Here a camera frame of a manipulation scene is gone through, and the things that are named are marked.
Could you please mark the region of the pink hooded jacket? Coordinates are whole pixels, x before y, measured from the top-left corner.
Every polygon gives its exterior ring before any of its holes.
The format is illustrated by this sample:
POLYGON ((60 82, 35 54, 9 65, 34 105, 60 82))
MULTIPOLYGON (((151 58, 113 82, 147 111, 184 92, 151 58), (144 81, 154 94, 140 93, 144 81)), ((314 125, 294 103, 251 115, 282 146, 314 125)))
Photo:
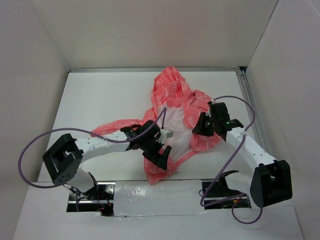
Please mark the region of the pink hooded jacket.
POLYGON ((142 125, 148 120, 155 120, 163 109, 165 117, 157 124, 173 132, 167 140, 171 146, 167 170, 144 160, 144 172, 147 181, 153 185, 172 176, 185 161, 196 154, 211 150, 222 140, 218 135, 201 136, 192 132, 202 112, 209 110, 211 100, 206 93, 190 89, 186 80, 175 67, 166 67, 155 79, 150 93, 152 107, 148 109, 143 119, 120 119, 101 125, 93 130, 99 135, 107 135, 123 127, 142 125))

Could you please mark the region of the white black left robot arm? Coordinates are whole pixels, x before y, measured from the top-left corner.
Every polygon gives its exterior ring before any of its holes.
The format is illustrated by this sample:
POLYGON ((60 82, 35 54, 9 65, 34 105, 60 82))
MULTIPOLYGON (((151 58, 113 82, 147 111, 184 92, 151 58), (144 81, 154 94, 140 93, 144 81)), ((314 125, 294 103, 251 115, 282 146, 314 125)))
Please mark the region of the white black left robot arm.
POLYGON ((81 169, 82 163, 110 153, 142 150, 145 159, 166 171, 172 148, 165 143, 171 137, 171 130, 160 128, 153 120, 101 137, 76 139, 66 133, 43 154, 42 160, 55 186, 68 184, 92 200, 98 196, 99 185, 90 172, 81 169))

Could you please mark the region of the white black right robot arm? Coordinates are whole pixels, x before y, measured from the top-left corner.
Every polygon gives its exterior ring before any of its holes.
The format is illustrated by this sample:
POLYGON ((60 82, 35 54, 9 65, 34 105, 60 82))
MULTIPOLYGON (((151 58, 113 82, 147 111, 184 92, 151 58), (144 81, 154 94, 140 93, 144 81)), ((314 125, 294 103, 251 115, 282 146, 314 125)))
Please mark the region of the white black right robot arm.
POLYGON ((240 154, 253 171, 246 194, 264 208, 293 197, 290 165, 268 154, 237 119, 231 119, 225 103, 208 102, 208 112, 202 112, 193 133, 204 137, 218 135, 235 148, 226 165, 240 154))

